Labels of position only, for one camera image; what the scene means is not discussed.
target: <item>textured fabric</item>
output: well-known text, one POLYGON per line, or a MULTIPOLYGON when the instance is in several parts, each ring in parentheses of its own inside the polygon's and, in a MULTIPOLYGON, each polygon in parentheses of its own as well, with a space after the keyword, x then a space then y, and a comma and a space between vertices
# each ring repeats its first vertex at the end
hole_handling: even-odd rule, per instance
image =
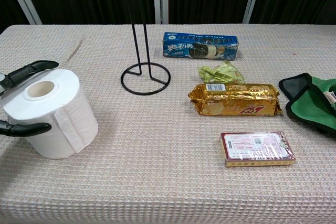
MULTIPOLYGON (((142 27, 139 51, 145 61, 142 27)), ((151 60, 171 72, 162 92, 142 97, 120 83, 136 63, 130 25, 12 26, 0 36, 1 71, 52 59, 81 80, 99 124, 79 154, 46 159, 23 138, 0 137, 0 216, 9 223, 333 223, 336 141, 276 117, 211 117, 187 94, 197 66, 220 61, 162 56, 165 31, 236 35, 234 65, 246 83, 308 72, 334 78, 336 26, 148 25, 151 60), (284 131, 297 162, 287 167, 226 168, 220 132, 284 131)), ((152 68, 153 76, 167 79, 152 68)), ((161 85, 126 76, 138 91, 161 85)), ((288 102, 279 96, 284 109, 288 102)))

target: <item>gold wrapped biscuit package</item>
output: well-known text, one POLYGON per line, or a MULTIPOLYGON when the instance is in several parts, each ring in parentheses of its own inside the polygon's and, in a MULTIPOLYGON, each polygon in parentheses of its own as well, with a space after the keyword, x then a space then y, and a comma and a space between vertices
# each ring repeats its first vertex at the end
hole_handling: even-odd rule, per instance
POLYGON ((199 84, 189 93, 200 115, 281 114, 279 91, 270 84, 199 84))

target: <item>black metal stand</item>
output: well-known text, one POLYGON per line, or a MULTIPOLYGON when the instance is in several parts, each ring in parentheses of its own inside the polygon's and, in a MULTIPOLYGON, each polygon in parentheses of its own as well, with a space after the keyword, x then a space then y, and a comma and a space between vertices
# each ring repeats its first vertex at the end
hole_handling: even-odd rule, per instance
POLYGON ((147 29, 146 29, 146 24, 143 24, 143 31, 144 31, 144 34, 145 34, 145 43, 146 43, 146 51, 147 51, 147 62, 140 62, 140 56, 139 56, 139 49, 138 49, 138 42, 137 42, 137 35, 135 33, 135 26, 134 24, 132 24, 132 30, 133 30, 133 36, 134 36, 134 43, 135 43, 135 50, 136 50, 136 56, 138 58, 138 64, 134 64, 128 68, 126 68, 126 70, 122 73, 121 75, 121 85, 124 87, 124 89, 126 89, 127 91, 129 91, 130 93, 132 94, 138 94, 138 95, 150 95, 150 94, 156 94, 156 93, 159 93, 160 91, 164 90, 170 83, 170 73, 168 71, 168 69, 166 69, 164 66, 160 65, 160 64, 157 64, 157 63, 152 63, 150 61, 150 57, 149 57, 149 49, 148 49, 148 39, 147 39, 147 29), (129 74, 134 74, 136 76, 140 76, 142 75, 142 69, 141 69, 141 66, 142 65, 148 65, 148 71, 149 71, 149 77, 153 80, 153 81, 157 81, 159 83, 162 83, 164 86, 160 89, 157 89, 155 91, 151 91, 151 92, 137 92, 137 91, 134 91, 134 90, 131 90, 129 89, 128 87, 126 87, 125 83, 124 83, 124 76, 125 74, 129 73, 129 74), (157 78, 154 78, 152 76, 152 70, 151 70, 151 65, 153 66, 157 66, 157 67, 160 67, 162 68, 164 71, 167 72, 168 74, 168 81, 167 82, 164 82, 164 81, 161 81, 157 78), (133 71, 130 71, 132 68, 135 68, 139 66, 139 73, 136 73, 136 72, 133 72, 133 71))

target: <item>blue package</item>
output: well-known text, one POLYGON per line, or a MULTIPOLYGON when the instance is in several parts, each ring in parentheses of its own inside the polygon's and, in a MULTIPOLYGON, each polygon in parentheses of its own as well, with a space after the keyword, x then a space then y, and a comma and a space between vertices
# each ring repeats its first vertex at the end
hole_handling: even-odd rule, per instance
POLYGON ((236 36, 164 33, 163 56, 235 60, 238 49, 236 36))

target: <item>green bag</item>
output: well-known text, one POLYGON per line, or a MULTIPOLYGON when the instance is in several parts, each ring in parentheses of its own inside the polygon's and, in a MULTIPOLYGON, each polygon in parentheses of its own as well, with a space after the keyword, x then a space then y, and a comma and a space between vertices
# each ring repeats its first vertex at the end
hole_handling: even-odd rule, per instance
POLYGON ((289 99, 289 115, 336 134, 336 79, 321 80, 303 73, 281 80, 279 86, 289 99))

